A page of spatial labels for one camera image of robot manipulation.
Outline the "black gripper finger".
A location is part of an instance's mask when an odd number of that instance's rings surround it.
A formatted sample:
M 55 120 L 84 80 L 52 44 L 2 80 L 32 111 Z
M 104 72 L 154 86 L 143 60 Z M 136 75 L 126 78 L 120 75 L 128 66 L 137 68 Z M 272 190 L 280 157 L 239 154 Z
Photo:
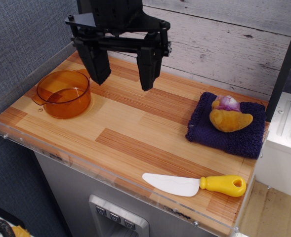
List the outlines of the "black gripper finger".
M 159 49 L 141 47 L 137 50 L 137 65 L 143 91 L 153 88 L 154 81 L 160 76 L 162 54 Z
M 107 51 L 92 47 L 79 39 L 74 39 L 74 44 L 92 80 L 98 85 L 103 84 L 111 73 Z

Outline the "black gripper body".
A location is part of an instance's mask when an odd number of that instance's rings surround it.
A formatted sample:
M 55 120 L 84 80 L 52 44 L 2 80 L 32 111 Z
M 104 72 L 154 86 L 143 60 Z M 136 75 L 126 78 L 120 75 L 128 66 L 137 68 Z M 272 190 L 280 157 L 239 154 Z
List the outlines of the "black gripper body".
M 170 23 L 147 15 L 140 0 L 86 0 L 84 12 L 70 14 L 73 42 L 102 50 L 135 53 L 145 47 L 169 56 Z

